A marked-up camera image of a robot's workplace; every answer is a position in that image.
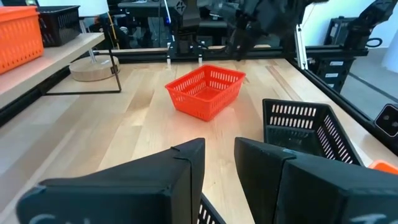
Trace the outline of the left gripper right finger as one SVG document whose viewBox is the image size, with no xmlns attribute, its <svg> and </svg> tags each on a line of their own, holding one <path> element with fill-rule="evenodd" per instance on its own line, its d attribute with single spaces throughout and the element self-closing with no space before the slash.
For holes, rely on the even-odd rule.
<svg viewBox="0 0 398 224">
<path fill-rule="evenodd" d="M 397 223 L 397 176 L 236 137 L 234 160 L 256 223 Z"/>
</svg>

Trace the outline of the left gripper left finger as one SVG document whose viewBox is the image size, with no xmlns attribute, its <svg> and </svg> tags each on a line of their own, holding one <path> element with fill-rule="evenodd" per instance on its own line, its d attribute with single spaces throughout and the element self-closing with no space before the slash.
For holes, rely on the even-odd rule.
<svg viewBox="0 0 398 224">
<path fill-rule="evenodd" d="M 18 201 L 19 223 L 196 223 L 205 140 L 74 178 L 46 179 Z"/>
</svg>

